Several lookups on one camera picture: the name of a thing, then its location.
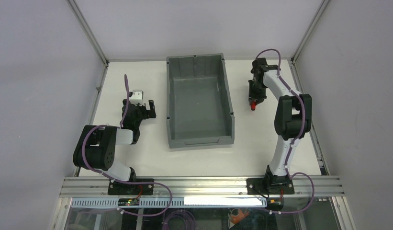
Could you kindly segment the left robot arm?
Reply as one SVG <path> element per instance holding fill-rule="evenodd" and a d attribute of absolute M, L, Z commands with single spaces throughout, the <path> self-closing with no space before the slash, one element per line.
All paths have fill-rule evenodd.
<path fill-rule="evenodd" d="M 140 138 L 143 120 L 156 118 L 155 104 L 149 100 L 145 104 L 123 100 L 123 123 L 121 127 L 109 125 L 86 125 L 73 153 L 73 163 L 77 167 L 91 170 L 112 181 L 137 183 L 132 167 L 115 160 L 117 145 L 134 145 Z"/>

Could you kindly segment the red handled screwdriver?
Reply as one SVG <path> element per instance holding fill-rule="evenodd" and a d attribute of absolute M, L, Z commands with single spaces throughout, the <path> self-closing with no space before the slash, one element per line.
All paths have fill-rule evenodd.
<path fill-rule="evenodd" d="M 250 110 L 255 111 L 256 110 L 256 101 L 252 100 L 249 102 L 249 104 L 250 104 Z"/>

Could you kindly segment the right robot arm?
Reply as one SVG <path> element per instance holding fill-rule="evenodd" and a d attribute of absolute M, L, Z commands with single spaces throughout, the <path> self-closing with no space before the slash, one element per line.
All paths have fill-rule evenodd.
<path fill-rule="evenodd" d="M 250 72 L 253 75 L 248 82 L 250 109 L 254 111 L 257 105 L 264 102 L 267 90 L 278 101 L 274 118 L 277 145 L 260 185 L 266 189 L 289 187 L 292 183 L 290 161 L 300 140 L 311 129 L 312 98 L 309 94 L 293 90 L 281 76 L 280 67 L 269 65 L 265 58 L 253 60 Z"/>

